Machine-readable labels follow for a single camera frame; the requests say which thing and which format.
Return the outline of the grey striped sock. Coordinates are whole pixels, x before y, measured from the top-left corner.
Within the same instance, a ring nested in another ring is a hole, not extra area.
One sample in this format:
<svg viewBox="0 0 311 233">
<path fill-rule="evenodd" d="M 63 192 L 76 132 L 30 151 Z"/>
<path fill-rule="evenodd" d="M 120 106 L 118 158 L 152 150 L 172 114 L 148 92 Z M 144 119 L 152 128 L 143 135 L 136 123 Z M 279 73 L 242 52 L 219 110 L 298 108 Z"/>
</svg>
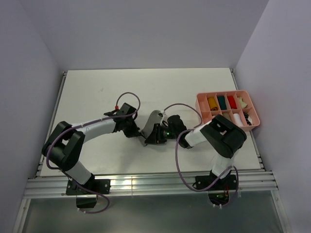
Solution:
<svg viewBox="0 0 311 233">
<path fill-rule="evenodd" d="M 160 110 L 154 110 L 149 115 L 149 118 L 148 118 L 144 128 L 140 131 L 142 136 L 143 136 L 143 139 L 141 139 L 140 141 L 144 147 L 147 146 L 147 144 L 145 143 L 145 140 L 151 134 L 151 132 L 154 128 L 154 124 L 161 123 L 162 118 L 163 118 L 163 115 L 162 115 Z"/>
</svg>

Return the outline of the mustard yellow striped sock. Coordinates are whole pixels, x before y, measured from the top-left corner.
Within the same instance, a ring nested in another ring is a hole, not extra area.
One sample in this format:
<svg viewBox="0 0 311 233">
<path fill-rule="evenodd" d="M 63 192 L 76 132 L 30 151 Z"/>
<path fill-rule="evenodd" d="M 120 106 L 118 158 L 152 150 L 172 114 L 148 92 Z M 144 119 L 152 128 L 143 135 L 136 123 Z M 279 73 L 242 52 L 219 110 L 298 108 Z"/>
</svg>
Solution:
<svg viewBox="0 0 311 233">
<path fill-rule="evenodd" d="M 207 101 L 211 111 L 218 111 L 218 105 L 214 97 L 208 98 Z"/>
</svg>

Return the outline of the dark green reindeer sock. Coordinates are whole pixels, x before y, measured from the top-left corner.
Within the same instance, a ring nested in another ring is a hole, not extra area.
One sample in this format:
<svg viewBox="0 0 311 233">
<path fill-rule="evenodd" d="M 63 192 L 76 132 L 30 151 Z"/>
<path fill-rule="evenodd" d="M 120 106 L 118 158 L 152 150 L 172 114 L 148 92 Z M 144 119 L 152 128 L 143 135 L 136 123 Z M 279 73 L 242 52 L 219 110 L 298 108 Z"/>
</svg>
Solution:
<svg viewBox="0 0 311 233">
<path fill-rule="evenodd" d="M 217 99 L 218 99 L 220 109 L 226 110 L 227 106 L 226 106 L 226 102 L 225 102 L 225 97 L 224 96 L 217 96 Z"/>
</svg>

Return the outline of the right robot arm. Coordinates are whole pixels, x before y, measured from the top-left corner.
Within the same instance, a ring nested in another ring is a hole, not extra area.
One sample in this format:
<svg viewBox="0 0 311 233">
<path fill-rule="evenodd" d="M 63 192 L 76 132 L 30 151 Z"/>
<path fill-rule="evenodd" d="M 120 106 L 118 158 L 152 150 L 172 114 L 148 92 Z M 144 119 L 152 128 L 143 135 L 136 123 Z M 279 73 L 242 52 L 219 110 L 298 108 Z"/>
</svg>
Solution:
<svg viewBox="0 0 311 233">
<path fill-rule="evenodd" d="M 215 189 L 226 185 L 235 154 L 247 139 L 246 133 L 240 127 L 220 114 L 188 132 L 179 115 L 170 116 L 164 121 L 162 114 L 158 113 L 148 118 L 141 133 L 145 145 L 165 144 L 168 139 L 177 138 L 180 138 L 178 144 L 185 149 L 205 142 L 210 143 L 218 153 L 210 177 L 211 186 Z"/>
</svg>

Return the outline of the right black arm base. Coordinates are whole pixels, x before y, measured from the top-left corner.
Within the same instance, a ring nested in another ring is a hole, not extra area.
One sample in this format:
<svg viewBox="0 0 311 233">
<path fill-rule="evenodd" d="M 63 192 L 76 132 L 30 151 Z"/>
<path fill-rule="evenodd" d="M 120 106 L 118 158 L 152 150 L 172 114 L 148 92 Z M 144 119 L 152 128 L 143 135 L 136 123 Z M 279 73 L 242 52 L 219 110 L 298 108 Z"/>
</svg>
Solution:
<svg viewBox="0 0 311 233">
<path fill-rule="evenodd" d="M 192 187 L 198 190 L 204 189 L 210 186 L 217 177 L 213 174 L 196 176 L 195 182 Z M 209 201 L 214 205 L 222 208 L 230 202 L 230 191 L 235 191 L 234 195 L 237 194 L 239 188 L 239 177 L 237 175 L 229 174 L 219 179 L 213 186 L 208 189 Z"/>
</svg>

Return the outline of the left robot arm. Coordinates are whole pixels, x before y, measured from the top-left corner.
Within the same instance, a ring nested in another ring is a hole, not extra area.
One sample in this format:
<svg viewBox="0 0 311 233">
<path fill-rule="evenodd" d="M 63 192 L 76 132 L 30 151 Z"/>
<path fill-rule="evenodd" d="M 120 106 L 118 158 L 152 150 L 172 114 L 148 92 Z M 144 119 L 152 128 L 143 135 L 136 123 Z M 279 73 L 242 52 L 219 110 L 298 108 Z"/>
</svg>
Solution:
<svg viewBox="0 0 311 233">
<path fill-rule="evenodd" d="M 103 118 L 87 123 L 72 125 L 65 121 L 58 123 L 42 148 L 46 162 L 77 182 L 77 188 L 84 194 L 94 190 L 94 175 L 79 161 L 83 144 L 98 136 L 122 131 L 127 138 L 140 136 L 135 123 L 137 109 L 124 103 L 120 109 L 104 114 Z"/>
</svg>

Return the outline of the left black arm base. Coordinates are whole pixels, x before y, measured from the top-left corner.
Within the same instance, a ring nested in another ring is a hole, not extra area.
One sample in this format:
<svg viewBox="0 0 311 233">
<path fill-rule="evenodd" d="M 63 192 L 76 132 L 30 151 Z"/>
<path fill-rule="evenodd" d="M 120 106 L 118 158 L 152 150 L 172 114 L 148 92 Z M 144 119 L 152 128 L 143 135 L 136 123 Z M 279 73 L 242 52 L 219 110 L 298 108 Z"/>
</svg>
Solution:
<svg viewBox="0 0 311 233">
<path fill-rule="evenodd" d="M 68 180 L 65 194 L 67 196 L 76 196 L 76 207 L 86 213 L 99 213 L 105 211 L 110 200 L 107 196 L 110 192 L 110 179 L 95 179 L 91 178 L 85 184 L 79 184 L 75 180 Z M 95 211 L 96 204 L 99 204 L 99 199 L 105 199 L 105 207 Z"/>
</svg>

